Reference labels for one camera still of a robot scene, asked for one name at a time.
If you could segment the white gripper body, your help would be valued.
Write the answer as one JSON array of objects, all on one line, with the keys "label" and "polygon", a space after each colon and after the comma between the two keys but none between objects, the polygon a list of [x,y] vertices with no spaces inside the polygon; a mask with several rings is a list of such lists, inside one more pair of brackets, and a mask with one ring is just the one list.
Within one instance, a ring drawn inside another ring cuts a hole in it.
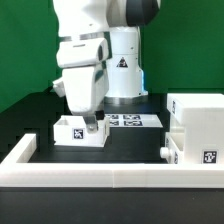
[{"label": "white gripper body", "polygon": [[56,58],[62,75],[53,82],[59,97],[65,96],[73,115],[93,114],[109,90],[103,63],[109,56],[105,38],[61,42]]}]

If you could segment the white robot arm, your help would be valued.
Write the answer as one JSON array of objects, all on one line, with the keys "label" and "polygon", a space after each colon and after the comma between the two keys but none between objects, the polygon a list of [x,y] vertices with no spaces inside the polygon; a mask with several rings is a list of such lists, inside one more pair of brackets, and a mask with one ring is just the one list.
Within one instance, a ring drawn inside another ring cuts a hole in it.
[{"label": "white robot arm", "polygon": [[103,104],[141,102],[148,96],[139,66],[140,30],[160,10],[161,0],[53,0],[60,38],[53,82],[88,132],[98,130]]}]

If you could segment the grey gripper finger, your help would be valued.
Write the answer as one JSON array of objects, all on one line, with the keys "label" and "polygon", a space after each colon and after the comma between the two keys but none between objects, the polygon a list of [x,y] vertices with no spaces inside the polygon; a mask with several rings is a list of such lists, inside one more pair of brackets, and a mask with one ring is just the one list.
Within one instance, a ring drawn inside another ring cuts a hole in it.
[{"label": "grey gripper finger", "polygon": [[98,131],[98,122],[95,115],[88,115],[83,117],[88,133],[96,133]]}]

